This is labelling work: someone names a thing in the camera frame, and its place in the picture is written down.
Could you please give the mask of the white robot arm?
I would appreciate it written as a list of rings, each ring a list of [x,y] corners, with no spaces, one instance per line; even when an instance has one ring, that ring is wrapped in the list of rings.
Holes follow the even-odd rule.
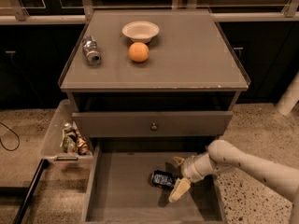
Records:
[[[181,178],[169,195],[169,202],[178,201],[192,183],[208,175],[218,175],[233,168],[245,172],[292,203],[289,224],[299,224],[299,170],[243,152],[233,144],[217,139],[206,152],[189,158],[174,157]]]

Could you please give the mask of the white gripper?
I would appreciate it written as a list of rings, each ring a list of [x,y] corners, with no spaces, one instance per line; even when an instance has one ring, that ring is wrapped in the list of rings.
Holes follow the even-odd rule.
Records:
[[[174,188],[170,192],[168,201],[174,203],[178,201],[191,187],[192,183],[197,183],[203,179],[195,167],[194,156],[187,159],[175,156],[173,158],[177,167],[180,167],[180,172],[184,178],[178,178]]]

